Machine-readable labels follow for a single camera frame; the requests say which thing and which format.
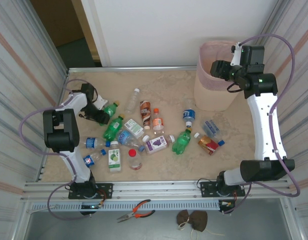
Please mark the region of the green Sprite plastic bottle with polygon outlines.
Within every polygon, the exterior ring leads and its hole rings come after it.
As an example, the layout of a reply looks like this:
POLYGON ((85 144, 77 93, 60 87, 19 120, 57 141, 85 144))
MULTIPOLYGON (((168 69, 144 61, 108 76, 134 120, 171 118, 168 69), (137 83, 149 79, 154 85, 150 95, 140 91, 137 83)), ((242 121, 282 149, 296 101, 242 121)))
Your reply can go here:
POLYGON ((176 153, 177 155, 181 155, 184 153, 187 145, 191 140, 191 132, 192 128, 188 127, 178 135, 176 141, 172 145, 172 151, 174 153, 176 153))
POLYGON ((103 111, 109 115, 109 118, 112 118, 116 113, 117 107, 120 105, 120 102, 114 101, 112 104, 107 105, 103 111))
POLYGON ((110 122, 110 124, 108 125, 106 131, 103 134, 103 138, 106 141, 111 142, 111 141, 113 141, 116 138, 119 130, 123 126, 124 118, 125 118, 125 115, 124 114, 120 114, 117 118, 115 118, 114 120, 112 120, 110 122))

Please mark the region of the light blue label clear bottle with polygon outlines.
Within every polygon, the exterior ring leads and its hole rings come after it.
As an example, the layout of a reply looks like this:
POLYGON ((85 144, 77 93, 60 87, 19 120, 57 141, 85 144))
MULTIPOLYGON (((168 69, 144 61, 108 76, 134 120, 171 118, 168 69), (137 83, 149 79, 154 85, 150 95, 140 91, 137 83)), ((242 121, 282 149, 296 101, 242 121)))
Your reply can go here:
POLYGON ((145 147, 128 131, 120 130, 117 135, 117 141, 130 149, 135 149, 142 153, 145 147))

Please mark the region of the white green label square bottle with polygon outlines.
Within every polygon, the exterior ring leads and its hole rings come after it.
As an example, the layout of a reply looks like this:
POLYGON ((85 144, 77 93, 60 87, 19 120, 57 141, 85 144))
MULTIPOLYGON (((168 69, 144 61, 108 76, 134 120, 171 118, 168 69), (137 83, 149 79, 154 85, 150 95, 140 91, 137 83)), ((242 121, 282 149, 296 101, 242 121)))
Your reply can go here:
POLYGON ((132 118, 128 119, 123 126, 137 139, 145 133, 143 127, 132 118))

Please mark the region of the clear bottle white cap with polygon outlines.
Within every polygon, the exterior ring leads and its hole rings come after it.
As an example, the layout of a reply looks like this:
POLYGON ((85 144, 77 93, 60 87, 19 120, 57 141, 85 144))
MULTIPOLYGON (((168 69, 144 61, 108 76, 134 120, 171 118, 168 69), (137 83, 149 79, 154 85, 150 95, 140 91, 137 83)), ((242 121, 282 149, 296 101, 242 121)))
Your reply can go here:
POLYGON ((126 114, 132 114, 135 111, 136 105, 139 100, 139 95, 140 95, 140 89, 135 88, 133 92, 131 93, 128 101, 126 102, 124 112, 126 114))

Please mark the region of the brown chocolate drink bottle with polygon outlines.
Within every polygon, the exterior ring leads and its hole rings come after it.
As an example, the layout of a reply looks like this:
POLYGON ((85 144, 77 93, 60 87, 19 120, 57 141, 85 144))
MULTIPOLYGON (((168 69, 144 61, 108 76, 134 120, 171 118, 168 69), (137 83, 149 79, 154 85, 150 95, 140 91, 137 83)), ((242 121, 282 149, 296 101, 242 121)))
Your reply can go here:
POLYGON ((140 115, 142 118, 143 128, 145 130, 151 129, 151 103, 148 100, 140 102, 140 115))

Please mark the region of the lime label bottle white cap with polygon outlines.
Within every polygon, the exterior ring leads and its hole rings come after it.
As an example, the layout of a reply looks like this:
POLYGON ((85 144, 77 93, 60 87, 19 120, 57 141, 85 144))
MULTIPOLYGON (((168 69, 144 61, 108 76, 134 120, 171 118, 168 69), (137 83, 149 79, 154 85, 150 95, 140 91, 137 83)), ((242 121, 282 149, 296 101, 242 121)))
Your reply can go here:
POLYGON ((111 141, 108 150, 108 168, 111 173, 118 173, 121 171, 121 151, 118 141, 111 141))

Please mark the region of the Pepsi bottle blue cap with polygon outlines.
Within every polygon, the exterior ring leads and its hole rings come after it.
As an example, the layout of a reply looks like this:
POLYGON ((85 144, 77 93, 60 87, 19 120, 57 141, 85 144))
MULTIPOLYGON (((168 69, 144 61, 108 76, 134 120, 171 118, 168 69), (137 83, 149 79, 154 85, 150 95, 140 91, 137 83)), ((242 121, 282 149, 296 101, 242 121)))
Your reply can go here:
POLYGON ((104 149, 96 149, 92 151, 90 154, 86 155, 83 158, 85 165, 90 168, 94 166, 97 162, 99 162, 105 155, 106 151, 104 149))

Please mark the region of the blue label bottle white cap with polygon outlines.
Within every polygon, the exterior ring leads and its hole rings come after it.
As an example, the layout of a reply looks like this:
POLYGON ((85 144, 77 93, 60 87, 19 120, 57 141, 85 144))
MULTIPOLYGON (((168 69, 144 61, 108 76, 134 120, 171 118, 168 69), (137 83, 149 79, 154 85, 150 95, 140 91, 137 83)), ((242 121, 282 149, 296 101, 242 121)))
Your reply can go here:
POLYGON ((195 103, 190 98, 184 100, 182 119, 187 128, 191 128, 196 120, 195 103))

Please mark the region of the clear bottle red cap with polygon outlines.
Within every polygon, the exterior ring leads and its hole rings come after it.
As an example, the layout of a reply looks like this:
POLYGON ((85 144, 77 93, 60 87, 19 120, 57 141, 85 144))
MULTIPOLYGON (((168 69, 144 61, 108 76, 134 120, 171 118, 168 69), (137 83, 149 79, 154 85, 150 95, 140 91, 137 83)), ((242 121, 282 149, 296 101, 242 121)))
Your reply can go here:
POLYGON ((128 151, 128 166, 132 169, 132 170, 139 170, 142 167, 142 158, 140 157, 140 155, 137 153, 137 151, 135 149, 130 149, 128 151))

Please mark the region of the orange label orange cap bottle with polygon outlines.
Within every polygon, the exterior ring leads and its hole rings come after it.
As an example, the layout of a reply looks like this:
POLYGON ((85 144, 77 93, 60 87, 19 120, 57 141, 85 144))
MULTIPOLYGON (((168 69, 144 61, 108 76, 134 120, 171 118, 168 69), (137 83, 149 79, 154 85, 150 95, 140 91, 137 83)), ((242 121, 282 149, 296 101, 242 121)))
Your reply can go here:
POLYGON ((164 120, 160 115, 160 110, 158 108, 153 110, 152 128, 155 133, 164 130, 164 120))

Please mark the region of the purple grape label bottle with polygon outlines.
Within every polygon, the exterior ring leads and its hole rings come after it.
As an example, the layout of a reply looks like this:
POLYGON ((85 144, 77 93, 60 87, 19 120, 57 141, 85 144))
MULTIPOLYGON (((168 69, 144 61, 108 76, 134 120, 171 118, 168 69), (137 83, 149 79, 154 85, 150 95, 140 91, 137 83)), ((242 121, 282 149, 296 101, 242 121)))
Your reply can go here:
POLYGON ((175 142, 175 137, 173 135, 159 135, 150 139, 148 135, 145 135, 142 141, 146 153, 150 155, 166 149, 171 143, 175 142))

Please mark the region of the red gold label bottle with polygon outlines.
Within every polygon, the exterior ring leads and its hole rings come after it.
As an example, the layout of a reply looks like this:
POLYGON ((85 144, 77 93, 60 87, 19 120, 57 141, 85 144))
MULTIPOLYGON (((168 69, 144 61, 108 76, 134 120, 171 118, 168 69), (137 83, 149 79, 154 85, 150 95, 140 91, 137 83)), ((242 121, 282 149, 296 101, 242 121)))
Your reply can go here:
POLYGON ((197 144, 205 150, 210 156, 215 153, 219 145, 213 141, 210 137, 204 134, 196 132, 194 138, 197 140, 197 144))

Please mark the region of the pink mesh waste bin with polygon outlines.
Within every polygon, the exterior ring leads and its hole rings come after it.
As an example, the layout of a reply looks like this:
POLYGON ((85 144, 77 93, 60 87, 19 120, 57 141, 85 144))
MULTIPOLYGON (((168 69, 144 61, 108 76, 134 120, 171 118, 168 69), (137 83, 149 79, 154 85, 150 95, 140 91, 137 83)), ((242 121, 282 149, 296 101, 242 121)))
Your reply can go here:
POLYGON ((227 91, 231 84, 223 79, 213 77, 210 73, 212 63, 217 60, 230 62, 233 59, 231 47, 236 42, 228 40, 211 40, 199 47, 194 83, 194 101, 203 111, 225 111, 238 93, 227 91))

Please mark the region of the crushed clear bottle blue cap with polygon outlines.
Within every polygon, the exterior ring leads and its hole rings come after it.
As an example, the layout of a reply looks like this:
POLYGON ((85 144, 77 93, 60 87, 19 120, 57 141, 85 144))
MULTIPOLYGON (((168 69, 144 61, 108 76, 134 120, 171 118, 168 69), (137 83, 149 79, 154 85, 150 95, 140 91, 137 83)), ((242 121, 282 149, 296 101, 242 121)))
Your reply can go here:
POLYGON ((221 130, 211 119, 203 120, 201 125, 206 135, 214 142, 216 142, 220 147, 225 144, 221 130))

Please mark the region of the small controller board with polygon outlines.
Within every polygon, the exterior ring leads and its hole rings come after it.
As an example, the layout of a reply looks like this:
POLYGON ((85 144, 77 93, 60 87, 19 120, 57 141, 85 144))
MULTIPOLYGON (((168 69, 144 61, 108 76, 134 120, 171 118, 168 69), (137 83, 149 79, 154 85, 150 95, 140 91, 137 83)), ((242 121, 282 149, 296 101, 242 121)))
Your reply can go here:
POLYGON ((94 209, 100 209, 103 207, 102 203, 99 204, 82 204, 81 210, 94 210, 94 209))
POLYGON ((236 206, 235 200, 219 200, 218 203, 221 211, 228 211, 236 206))

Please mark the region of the brown wooden door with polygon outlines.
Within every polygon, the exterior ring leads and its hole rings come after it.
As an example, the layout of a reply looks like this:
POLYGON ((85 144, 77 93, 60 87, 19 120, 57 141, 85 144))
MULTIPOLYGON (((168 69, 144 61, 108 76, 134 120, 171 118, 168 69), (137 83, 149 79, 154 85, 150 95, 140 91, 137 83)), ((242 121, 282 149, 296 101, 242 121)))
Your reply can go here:
POLYGON ((68 68, 101 66, 82 0, 29 0, 68 68))

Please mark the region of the brown cloth pouch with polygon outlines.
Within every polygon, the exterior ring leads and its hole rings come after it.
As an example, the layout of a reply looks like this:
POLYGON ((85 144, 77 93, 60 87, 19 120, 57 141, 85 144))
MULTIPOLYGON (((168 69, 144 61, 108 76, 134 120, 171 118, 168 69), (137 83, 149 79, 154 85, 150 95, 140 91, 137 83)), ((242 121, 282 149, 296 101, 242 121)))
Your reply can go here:
POLYGON ((191 218, 187 209, 181 210, 176 216, 176 222, 179 227, 183 227, 185 224, 191 224, 191 218))
POLYGON ((208 214, 206 211, 195 210, 189 215, 188 222, 194 230, 203 232, 208 223, 208 214))

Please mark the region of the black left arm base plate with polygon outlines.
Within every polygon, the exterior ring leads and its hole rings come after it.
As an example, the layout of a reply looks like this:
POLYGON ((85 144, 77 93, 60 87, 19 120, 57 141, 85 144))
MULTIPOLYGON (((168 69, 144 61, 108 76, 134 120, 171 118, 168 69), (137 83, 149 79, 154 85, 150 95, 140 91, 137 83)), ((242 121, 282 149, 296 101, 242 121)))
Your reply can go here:
POLYGON ((76 183, 69 186, 68 198, 70 200, 101 200, 111 199, 113 193, 112 183, 76 183))

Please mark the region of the aluminium mounting rail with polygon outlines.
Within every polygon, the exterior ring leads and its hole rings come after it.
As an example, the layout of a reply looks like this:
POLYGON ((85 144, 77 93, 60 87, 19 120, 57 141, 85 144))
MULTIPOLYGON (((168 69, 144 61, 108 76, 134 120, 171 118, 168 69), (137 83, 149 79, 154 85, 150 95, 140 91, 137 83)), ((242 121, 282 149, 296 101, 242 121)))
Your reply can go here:
MULTIPOLYGON (((197 187, 197 180, 177 181, 113 181, 111 200, 194 200, 202 198, 197 187)), ((25 184, 21 195, 22 201, 47 201, 51 192, 64 182, 29 182, 25 184)), ((265 182, 277 191, 290 193, 288 181, 283 180, 265 182)), ((64 186, 52 194, 51 201, 67 201, 69 190, 64 186)), ((248 195, 255 199, 282 198, 283 196, 258 184, 253 184, 248 195)))

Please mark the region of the orange handled pliers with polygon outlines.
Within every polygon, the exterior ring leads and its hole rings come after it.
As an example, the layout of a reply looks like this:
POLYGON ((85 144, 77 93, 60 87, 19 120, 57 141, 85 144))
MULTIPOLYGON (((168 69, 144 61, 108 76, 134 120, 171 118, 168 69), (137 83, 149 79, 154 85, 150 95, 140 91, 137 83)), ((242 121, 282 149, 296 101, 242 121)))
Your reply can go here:
POLYGON ((136 219, 137 219, 137 218, 147 218, 147 217, 153 215, 153 214, 156 212, 155 210, 152 210, 151 212, 148 212, 148 213, 137 213, 138 209, 139 209, 142 205, 144 205, 144 204, 146 204, 146 203, 149 203, 149 202, 151 202, 150 199, 145 199, 145 200, 139 202, 139 203, 132 209, 132 212, 127 213, 127 214, 125 214, 125 215, 119 217, 119 218, 117 219, 117 220, 118 220, 118 223, 127 221, 127 220, 129 220, 129 219, 131 219, 131 218, 136 218, 136 219))

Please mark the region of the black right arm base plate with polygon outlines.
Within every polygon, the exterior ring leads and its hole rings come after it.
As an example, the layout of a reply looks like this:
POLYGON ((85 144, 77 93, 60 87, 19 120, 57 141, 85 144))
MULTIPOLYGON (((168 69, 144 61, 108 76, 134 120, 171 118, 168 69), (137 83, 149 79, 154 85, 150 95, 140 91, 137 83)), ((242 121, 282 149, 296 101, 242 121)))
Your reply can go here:
POLYGON ((203 198, 234 197, 234 193, 238 197, 244 197, 246 195, 244 187, 239 185, 227 186, 216 181, 202 181, 199 183, 199 187, 203 198))

